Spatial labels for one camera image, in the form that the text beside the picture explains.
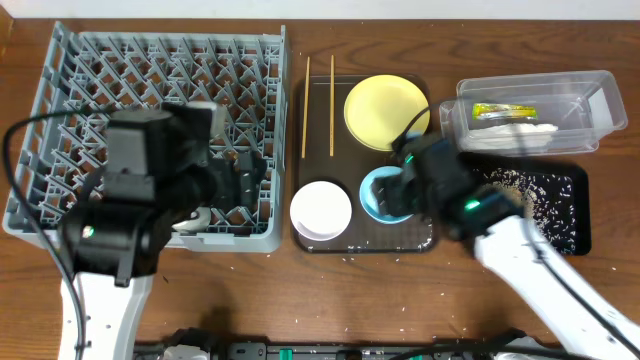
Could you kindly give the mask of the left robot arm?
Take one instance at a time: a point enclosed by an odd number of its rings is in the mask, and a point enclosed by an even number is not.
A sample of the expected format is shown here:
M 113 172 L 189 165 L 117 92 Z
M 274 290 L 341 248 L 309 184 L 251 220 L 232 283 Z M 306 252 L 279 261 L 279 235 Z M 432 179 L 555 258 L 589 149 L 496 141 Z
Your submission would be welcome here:
M 216 158 L 209 143 L 228 112 L 214 102 L 119 110 L 107 125 L 107 163 L 58 224 L 72 287 L 63 294 L 59 356 L 129 359 L 159 255 L 173 226 L 200 207 L 258 201 L 267 162 L 256 151 Z

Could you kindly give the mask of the light blue bowl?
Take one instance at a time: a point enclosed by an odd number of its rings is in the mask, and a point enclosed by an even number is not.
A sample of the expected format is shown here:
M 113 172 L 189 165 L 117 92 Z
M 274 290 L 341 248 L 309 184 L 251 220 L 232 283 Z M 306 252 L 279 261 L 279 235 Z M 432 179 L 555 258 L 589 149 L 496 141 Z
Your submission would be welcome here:
M 395 225 L 402 223 L 412 217 L 412 214 L 400 217 L 382 215 L 379 212 L 377 200 L 372 191 L 372 185 L 376 178 L 398 175 L 401 173 L 401 171 L 402 169 L 397 166 L 378 167 L 367 174 L 361 182 L 359 189 L 359 200 L 361 206 L 363 207 L 365 212 L 378 223 L 385 225 Z

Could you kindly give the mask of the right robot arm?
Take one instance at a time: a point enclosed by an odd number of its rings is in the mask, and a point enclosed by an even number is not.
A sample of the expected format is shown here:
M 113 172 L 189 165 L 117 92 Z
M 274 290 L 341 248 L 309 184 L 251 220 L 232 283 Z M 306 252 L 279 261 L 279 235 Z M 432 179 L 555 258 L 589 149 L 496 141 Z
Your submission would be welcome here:
M 570 356 L 636 359 L 639 326 L 607 302 L 544 238 L 521 205 L 482 185 L 438 135 L 391 143 L 398 175 L 371 186 L 384 215 L 421 214 L 507 283 Z

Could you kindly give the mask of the small white cup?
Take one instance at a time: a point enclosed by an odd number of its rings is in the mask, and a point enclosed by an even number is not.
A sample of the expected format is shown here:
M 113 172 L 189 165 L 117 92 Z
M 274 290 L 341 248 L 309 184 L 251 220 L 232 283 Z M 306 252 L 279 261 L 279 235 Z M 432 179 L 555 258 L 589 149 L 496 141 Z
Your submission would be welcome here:
M 178 232 L 203 232 L 210 225 L 211 217 L 208 207 L 198 207 L 187 219 L 175 223 L 173 229 Z

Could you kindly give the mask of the white napkin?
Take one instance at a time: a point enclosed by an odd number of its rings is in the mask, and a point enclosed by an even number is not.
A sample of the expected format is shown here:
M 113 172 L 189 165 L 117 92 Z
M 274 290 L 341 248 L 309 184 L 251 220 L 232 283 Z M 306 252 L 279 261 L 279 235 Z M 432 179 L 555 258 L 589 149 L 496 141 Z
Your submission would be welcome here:
M 459 140 L 462 150 L 508 150 L 538 148 L 553 139 L 558 127 L 552 124 L 512 123 L 470 130 Z

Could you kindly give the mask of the green orange snack wrapper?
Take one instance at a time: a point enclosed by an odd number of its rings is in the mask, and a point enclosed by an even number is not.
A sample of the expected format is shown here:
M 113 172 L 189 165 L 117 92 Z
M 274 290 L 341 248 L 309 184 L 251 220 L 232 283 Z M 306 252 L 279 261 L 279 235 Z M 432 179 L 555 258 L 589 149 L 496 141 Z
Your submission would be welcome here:
M 472 109 L 473 120 L 496 120 L 496 119 L 529 119 L 536 120 L 537 111 L 532 106 L 497 104 L 497 103 L 476 103 Z

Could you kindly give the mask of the rice and shell pile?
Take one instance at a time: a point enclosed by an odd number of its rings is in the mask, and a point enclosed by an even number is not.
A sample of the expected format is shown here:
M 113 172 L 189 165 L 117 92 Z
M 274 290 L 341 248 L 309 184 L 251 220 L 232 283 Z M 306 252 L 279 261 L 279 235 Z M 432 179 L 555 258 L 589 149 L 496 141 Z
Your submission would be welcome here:
M 539 231 L 562 254 L 574 255 L 578 245 L 574 184 L 569 176 L 498 168 L 481 178 L 501 189 L 524 208 Z

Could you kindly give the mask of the white bowl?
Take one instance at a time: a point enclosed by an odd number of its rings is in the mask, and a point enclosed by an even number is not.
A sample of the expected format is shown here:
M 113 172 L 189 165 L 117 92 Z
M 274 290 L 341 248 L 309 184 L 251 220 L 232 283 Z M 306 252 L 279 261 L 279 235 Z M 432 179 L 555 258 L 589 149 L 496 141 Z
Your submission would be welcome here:
M 314 181 L 301 187 L 293 196 L 290 219 L 303 237 L 318 242 L 342 234 L 351 221 L 352 204 L 347 193 L 335 183 Z

